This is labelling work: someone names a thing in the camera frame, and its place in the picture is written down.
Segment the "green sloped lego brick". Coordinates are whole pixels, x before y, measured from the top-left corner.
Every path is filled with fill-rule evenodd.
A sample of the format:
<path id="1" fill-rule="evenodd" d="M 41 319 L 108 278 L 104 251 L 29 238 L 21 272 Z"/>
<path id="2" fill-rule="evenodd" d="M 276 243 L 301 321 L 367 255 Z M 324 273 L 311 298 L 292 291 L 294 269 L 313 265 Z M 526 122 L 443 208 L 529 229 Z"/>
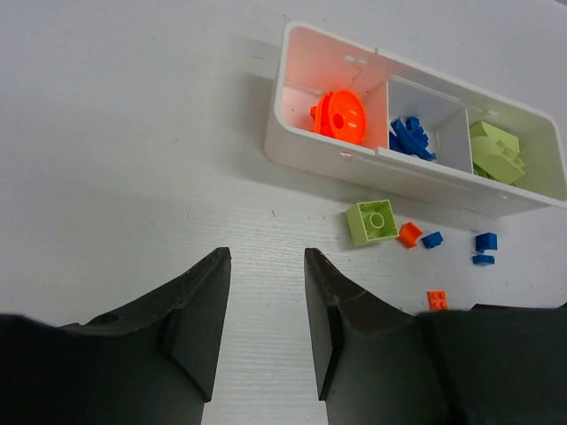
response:
<path id="1" fill-rule="evenodd" d="M 515 185 L 524 177 L 519 138 L 485 121 L 470 127 L 473 171 L 486 179 Z"/>

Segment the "orange round lego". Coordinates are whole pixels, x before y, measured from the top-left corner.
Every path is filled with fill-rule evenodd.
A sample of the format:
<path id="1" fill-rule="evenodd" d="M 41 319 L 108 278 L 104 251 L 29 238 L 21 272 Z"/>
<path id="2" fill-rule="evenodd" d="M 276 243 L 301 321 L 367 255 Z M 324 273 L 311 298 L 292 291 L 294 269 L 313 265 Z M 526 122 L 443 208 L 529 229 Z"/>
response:
<path id="1" fill-rule="evenodd" d="M 367 114 L 359 97 L 348 89 L 324 94 L 310 109 L 312 131 L 339 141 L 362 145 L 367 133 Z"/>

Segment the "small orange lego pair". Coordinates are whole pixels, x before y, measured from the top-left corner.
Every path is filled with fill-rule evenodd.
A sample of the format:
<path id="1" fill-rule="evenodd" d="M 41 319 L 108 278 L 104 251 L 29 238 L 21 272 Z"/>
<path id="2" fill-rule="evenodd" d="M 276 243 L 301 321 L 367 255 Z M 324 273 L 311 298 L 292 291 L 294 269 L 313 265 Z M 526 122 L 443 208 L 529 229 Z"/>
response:
<path id="1" fill-rule="evenodd" d="M 417 246 L 417 242 L 424 237 L 423 231 L 413 222 L 402 225 L 398 239 L 402 245 L 411 249 Z M 443 290 L 428 290 L 427 299 L 432 311 L 444 311 L 448 309 L 447 294 Z"/>

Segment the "small blue lego stray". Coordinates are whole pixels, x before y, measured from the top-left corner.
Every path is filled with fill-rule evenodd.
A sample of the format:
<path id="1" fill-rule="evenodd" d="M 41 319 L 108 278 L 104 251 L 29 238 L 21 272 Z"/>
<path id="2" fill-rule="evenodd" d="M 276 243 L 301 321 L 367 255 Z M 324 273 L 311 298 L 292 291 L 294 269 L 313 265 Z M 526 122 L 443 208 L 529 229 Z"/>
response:
<path id="1" fill-rule="evenodd" d="M 427 236 L 424 236 L 421 239 L 421 242 L 422 242 L 423 247 L 425 249 L 430 250 L 430 249 L 433 249 L 433 248 L 440 246 L 444 242 L 444 238 L 443 238 L 443 235 L 439 231 L 436 231 L 436 232 L 430 233 Z"/>

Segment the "small blue lego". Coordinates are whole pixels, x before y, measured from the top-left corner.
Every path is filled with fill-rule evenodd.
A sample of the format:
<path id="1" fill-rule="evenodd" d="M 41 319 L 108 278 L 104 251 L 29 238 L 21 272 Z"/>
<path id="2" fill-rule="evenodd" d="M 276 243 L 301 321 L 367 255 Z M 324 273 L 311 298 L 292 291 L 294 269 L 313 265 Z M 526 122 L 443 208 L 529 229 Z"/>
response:
<path id="1" fill-rule="evenodd" d="M 475 255 L 471 258 L 475 266 L 492 266 L 495 264 L 494 255 L 490 255 L 489 251 L 498 250 L 498 236 L 495 233 L 487 232 L 475 236 Z"/>

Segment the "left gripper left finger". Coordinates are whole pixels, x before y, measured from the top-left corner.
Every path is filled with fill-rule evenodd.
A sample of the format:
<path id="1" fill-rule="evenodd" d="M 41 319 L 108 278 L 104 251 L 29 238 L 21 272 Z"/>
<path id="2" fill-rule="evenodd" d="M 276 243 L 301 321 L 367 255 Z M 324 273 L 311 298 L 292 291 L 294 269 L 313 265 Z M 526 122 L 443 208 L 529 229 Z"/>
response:
<path id="1" fill-rule="evenodd" d="M 158 352 L 209 402 L 214 390 L 230 276 L 230 250 L 219 247 L 157 289 L 85 324 L 72 323 L 62 329 L 76 335 L 110 339 L 155 327 Z"/>

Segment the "blue round lego piece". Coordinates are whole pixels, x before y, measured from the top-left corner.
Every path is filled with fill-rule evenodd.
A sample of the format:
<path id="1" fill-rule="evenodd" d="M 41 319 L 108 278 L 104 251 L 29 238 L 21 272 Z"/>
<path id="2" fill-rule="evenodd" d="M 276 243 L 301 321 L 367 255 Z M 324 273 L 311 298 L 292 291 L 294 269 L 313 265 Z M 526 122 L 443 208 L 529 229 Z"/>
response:
<path id="1" fill-rule="evenodd" d="M 421 121 L 415 117 L 407 117 L 405 121 L 397 118 L 391 122 L 389 132 L 389 148 L 393 151 L 427 161 L 434 161 L 437 155 L 428 151 L 429 136 L 423 130 Z"/>

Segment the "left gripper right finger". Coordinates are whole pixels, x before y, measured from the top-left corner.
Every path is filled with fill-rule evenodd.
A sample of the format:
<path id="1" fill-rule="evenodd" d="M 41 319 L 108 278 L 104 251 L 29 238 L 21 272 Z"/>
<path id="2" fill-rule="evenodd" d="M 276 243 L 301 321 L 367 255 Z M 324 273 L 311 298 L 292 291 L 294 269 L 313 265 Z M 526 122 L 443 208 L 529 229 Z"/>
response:
<path id="1" fill-rule="evenodd" d="M 419 330 L 404 313 L 305 250 L 305 291 L 322 401 L 416 401 Z"/>

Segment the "green square lego brick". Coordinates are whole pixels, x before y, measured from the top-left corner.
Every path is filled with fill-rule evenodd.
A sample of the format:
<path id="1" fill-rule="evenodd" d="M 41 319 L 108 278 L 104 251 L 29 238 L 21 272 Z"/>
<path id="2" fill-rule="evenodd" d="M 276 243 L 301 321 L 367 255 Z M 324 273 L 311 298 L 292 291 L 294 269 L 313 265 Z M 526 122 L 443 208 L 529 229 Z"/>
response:
<path id="1" fill-rule="evenodd" d="M 355 247 L 381 243 L 399 236 L 388 199 L 353 204 L 346 210 L 346 220 Z"/>

